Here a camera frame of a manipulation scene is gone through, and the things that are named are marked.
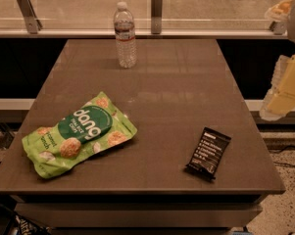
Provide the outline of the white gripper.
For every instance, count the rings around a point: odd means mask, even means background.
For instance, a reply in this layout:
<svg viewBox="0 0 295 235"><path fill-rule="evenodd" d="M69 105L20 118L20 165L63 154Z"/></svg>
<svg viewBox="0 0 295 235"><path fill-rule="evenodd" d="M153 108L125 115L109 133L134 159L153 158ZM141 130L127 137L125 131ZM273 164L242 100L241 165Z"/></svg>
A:
<svg viewBox="0 0 295 235"><path fill-rule="evenodd" d="M281 0L265 12L267 20L286 22L295 0ZM291 57L280 55L275 63L263 105L259 110L261 119L275 121L284 118L295 108L295 54Z"/></svg>

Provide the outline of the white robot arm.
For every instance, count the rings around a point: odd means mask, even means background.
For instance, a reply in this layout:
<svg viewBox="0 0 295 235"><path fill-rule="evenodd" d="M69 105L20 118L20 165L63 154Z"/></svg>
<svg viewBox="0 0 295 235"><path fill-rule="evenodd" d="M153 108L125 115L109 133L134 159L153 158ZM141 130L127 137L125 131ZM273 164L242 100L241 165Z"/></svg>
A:
<svg viewBox="0 0 295 235"><path fill-rule="evenodd" d="M282 0L265 12L265 17L277 23L285 23L288 39L295 43L295 0ZM295 108L295 54L290 58L280 55L275 63L263 105L261 119L275 121L284 118Z"/></svg>

